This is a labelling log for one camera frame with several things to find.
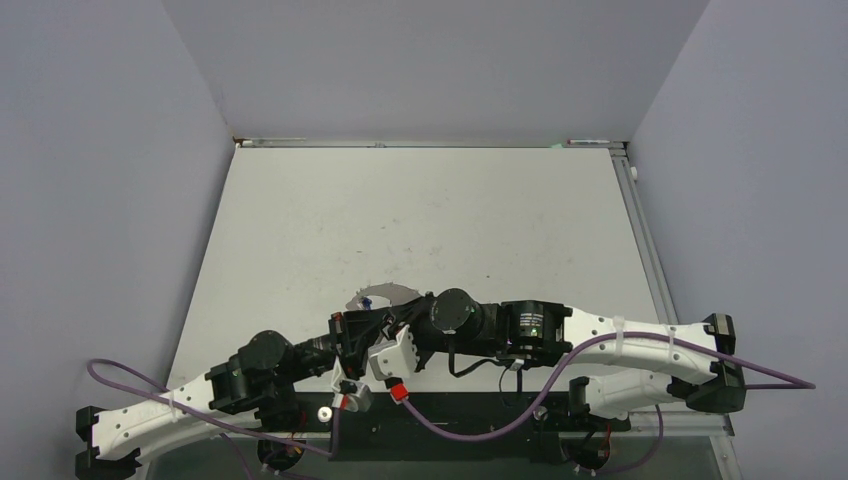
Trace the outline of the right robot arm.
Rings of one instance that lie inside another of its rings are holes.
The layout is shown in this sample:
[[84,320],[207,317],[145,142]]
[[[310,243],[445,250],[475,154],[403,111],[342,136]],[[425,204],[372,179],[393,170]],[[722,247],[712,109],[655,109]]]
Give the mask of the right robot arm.
[[615,374],[570,380],[565,414],[579,428],[662,403],[733,413],[746,399],[744,375],[731,359],[735,327],[724,314],[688,325],[652,324],[538,300],[481,304],[458,288],[389,314],[389,339],[368,353],[374,377],[383,382],[409,378],[436,352],[447,354],[456,378],[477,368],[457,370],[456,355],[513,370],[556,368],[565,358],[617,368]]

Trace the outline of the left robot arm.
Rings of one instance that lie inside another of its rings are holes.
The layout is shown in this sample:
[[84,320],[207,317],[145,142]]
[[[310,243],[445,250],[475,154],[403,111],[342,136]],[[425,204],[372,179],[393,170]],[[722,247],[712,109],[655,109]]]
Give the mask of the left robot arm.
[[[193,380],[153,391],[108,380],[90,360],[89,375],[103,385],[142,397],[142,402],[115,410],[88,406],[76,413],[76,433],[86,448],[75,457],[79,479],[129,479],[155,457],[212,436],[241,434],[310,451],[328,459],[340,450],[341,414],[362,412],[370,390],[362,377],[366,354],[391,331],[395,316],[388,308],[337,312],[326,335],[294,344],[274,330],[256,334],[226,362]],[[290,432],[305,427],[311,416],[298,399],[296,383],[331,375],[332,399],[317,410],[330,424],[330,446],[309,445]]]

